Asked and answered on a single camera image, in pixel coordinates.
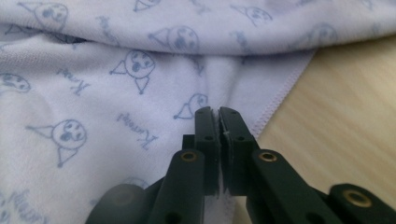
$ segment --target printed cartoon face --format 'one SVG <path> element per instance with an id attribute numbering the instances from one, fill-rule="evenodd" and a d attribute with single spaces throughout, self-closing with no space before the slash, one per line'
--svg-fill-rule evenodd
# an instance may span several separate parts
<path id="1" fill-rule="evenodd" d="M 207 106 L 207 96 L 200 93 L 194 94 L 190 99 L 189 105 L 191 112 L 194 113 L 198 109 Z"/>
<path id="2" fill-rule="evenodd" d="M 64 28 L 67 8 L 62 4 L 47 3 L 35 9 L 35 17 L 46 29 L 60 31 Z"/>
<path id="3" fill-rule="evenodd" d="M 134 78 L 147 77 L 155 67 L 149 55 L 140 50 L 131 51 L 125 59 L 125 69 Z"/>
<path id="4" fill-rule="evenodd" d="M 255 25 L 271 21 L 271 16 L 264 10 L 257 7 L 248 7 L 246 10 L 247 16 L 253 21 Z"/>
<path id="5" fill-rule="evenodd" d="M 6 198 L 0 192 L 0 224 L 9 224 L 9 212 L 6 207 Z"/>
<path id="6" fill-rule="evenodd" d="M 77 149 L 87 140 L 87 133 L 78 121 L 67 119 L 53 128 L 52 138 L 62 148 Z"/>
<path id="7" fill-rule="evenodd" d="M 187 26 L 173 28 L 168 35 L 169 47 L 175 52 L 192 52 L 199 50 L 197 34 Z"/>
<path id="8" fill-rule="evenodd" d="M 312 43 L 323 46 L 334 43 L 337 40 L 337 33 L 330 25 L 325 24 L 315 28 L 312 37 Z"/>
<path id="9" fill-rule="evenodd" d="M 0 74 L 0 93 L 4 91 L 28 92 L 29 83 L 22 77 L 10 73 Z"/>

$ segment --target fabric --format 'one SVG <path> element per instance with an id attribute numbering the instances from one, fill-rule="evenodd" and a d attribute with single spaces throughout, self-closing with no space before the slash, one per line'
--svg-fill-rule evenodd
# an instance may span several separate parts
<path id="1" fill-rule="evenodd" d="M 396 30 L 394 0 L 0 2 L 0 223 L 84 223 L 163 177 L 193 112 L 257 137 L 313 50 Z M 231 223 L 227 194 L 205 223 Z"/>

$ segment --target brass insert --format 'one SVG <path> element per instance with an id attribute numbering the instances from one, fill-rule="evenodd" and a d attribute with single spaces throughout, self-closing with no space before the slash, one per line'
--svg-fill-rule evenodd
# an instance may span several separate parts
<path id="1" fill-rule="evenodd" d="M 263 152 L 259 155 L 259 158 L 262 161 L 276 161 L 277 160 L 277 156 L 270 153 L 270 152 Z"/>
<path id="2" fill-rule="evenodd" d="M 358 207 L 371 207 L 373 205 L 372 201 L 366 195 L 354 189 L 344 190 L 343 196 L 347 201 Z"/>
<path id="3" fill-rule="evenodd" d="M 197 155 L 193 152 L 185 152 L 181 154 L 181 159 L 183 161 L 195 161 L 197 159 Z"/>

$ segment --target black plastic part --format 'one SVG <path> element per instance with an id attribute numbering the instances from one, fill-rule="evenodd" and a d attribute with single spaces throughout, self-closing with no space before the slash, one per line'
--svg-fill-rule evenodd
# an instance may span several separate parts
<path id="1" fill-rule="evenodd" d="M 141 223 L 145 191 L 122 184 L 110 189 L 91 211 L 86 224 Z"/>
<path id="2" fill-rule="evenodd" d="M 260 147 L 238 111 L 221 107 L 219 118 L 224 187 L 233 196 L 246 196 L 251 179 L 250 155 Z"/>
<path id="3" fill-rule="evenodd" d="M 275 224 L 271 210 L 265 203 L 264 198 L 261 196 L 261 193 L 257 188 L 251 188 L 247 193 L 246 207 L 251 223 Z"/>
<path id="4" fill-rule="evenodd" d="M 205 195 L 219 194 L 219 138 L 209 106 L 195 112 L 194 148 L 205 155 Z"/>
<path id="5" fill-rule="evenodd" d="M 328 196 L 328 205 L 345 223 L 396 223 L 395 210 L 369 190 L 355 185 L 333 186 Z"/>
<path id="6" fill-rule="evenodd" d="M 190 149 L 190 148 L 195 148 L 195 135 L 184 134 L 181 149 Z"/>
<path id="7" fill-rule="evenodd" d="M 150 224 L 199 224 L 204 215 L 204 154 L 194 149 L 177 152 L 152 208 Z"/>
<path id="8" fill-rule="evenodd" d="M 277 224 L 342 223 L 279 153 L 255 150 L 251 158 L 255 184 Z"/>

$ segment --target wooden table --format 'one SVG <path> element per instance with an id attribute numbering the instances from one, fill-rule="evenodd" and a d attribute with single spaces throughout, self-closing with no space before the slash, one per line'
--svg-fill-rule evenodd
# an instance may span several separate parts
<path id="1" fill-rule="evenodd" d="M 320 49 L 259 143 L 314 188 L 351 183 L 396 208 L 396 36 Z"/>

